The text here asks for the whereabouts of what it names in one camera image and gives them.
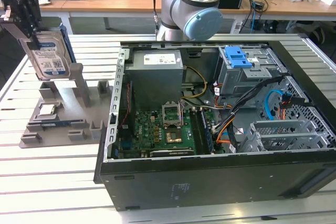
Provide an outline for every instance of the table leg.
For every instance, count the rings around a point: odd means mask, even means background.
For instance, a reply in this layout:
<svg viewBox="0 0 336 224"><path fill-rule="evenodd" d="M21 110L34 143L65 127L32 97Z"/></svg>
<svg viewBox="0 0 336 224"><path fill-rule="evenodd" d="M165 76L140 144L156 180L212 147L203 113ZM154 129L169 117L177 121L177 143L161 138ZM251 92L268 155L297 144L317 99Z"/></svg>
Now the table leg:
<svg viewBox="0 0 336 224"><path fill-rule="evenodd" d="M74 34L72 32L69 13L62 13L59 15L59 17L61 18L63 25L67 28L68 34L70 35Z"/></svg>
<svg viewBox="0 0 336 224"><path fill-rule="evenodd" d="M105 23L105 29L106 30L110 30L110 22L109 22L109 18L104 18L104 23Z"/></svg>
<svg viewBox="0 0 336 224"><path fill-rule="evenodd" d="M239 34L241 26L243 25L244 18L236 17L233 21L230 34Z"/></svg>

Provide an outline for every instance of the gray 3d printed holder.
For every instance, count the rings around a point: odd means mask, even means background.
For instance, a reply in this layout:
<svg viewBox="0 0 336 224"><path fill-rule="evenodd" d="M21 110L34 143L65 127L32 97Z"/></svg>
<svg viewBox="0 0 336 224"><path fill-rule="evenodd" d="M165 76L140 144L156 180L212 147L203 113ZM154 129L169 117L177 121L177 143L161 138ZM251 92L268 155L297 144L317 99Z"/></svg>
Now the gray 3d printed holder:
<svg viewBox="0 0 336 224"><path fill-rule="evenodd" d="M53 81L42 83L42 97L21 137L21 148L99 143L108 124L111 87L108 81L88 87L82 70L80 63L70 65L75 88L57 89Z"/></svg>

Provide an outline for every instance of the wooden desk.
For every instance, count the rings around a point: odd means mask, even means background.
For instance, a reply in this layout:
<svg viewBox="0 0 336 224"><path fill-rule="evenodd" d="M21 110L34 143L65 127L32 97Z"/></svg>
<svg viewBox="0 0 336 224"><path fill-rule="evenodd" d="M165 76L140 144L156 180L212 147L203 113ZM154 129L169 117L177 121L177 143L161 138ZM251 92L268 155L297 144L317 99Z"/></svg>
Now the wooden desk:
<svg viewBox="0 0 336 224"><path fill-rule="evenodd" d="M323 2L291 2L290 0L267 0L269 7L262 19L276 20L336 20L336 6ZM161 0L156 0L157 11L161 12ZM103 17L109 28L109 17L153 17L153 0L52 0L52 4L41 7L43 16L60 17L72 34L70 17ZM223 9L224 18L234 19L231 33L238 33L240 25L250 12L248 0L243 0L240 9Z"/></svg>
<svg viewBox="0 0 336 224"><path fill-rule="evenodd" d="M161 0L156 0L161 11ZM62 7L67 12L131 12L152 13L153 0L68 0Z"/></svg>

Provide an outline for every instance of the gray power supply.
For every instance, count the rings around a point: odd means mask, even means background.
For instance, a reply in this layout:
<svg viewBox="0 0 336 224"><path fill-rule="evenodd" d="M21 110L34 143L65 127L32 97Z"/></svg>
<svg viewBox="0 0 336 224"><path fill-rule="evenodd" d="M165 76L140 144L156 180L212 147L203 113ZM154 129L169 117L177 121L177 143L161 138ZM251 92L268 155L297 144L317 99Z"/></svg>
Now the gray power supply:
<svg viewBox="0 0 336 224"><path fill-rule="evenodd" d="M179 50L136 51L125 74L133 81L137 110L158 110L168 101L180 100L183 64Z"/></svg>

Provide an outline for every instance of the blue cable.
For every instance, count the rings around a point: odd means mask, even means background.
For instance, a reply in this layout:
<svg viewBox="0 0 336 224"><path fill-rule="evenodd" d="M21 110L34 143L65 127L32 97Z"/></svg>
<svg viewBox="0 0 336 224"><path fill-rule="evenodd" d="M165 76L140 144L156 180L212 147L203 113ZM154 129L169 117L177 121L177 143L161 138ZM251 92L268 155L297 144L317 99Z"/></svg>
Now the blue cable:
<svg viewBox="0 0 336 224"><path fill-rule="evenodd" d="M254 2L253 2L253 9L254 9L254 12L253 12L253 16L252 16L252 26L251 26L251 32L250 32L250 34L253 32L254 19L255 19L255 16L256 16L256 4Z"/></svg>
<svg viewBox="0 0 336 224"><path fill-rule="evenodd" d="M267 96L265 97L265 101L264 101L264 104L265 104L265 110L266 110L266 114L268 115L268 117L269 117L270 120L274 120L274 118L273 118L273 116L272 116L272 114L271 114L271 112L270 112L270 110L269 110L268 100L269 100L270 95L271 95L273 92L276 92L276 93L278 93L278 94L281 95L281 96L284 94L281 90L273 89L273 90L271 90L271 91L267 94Z"/></svg>

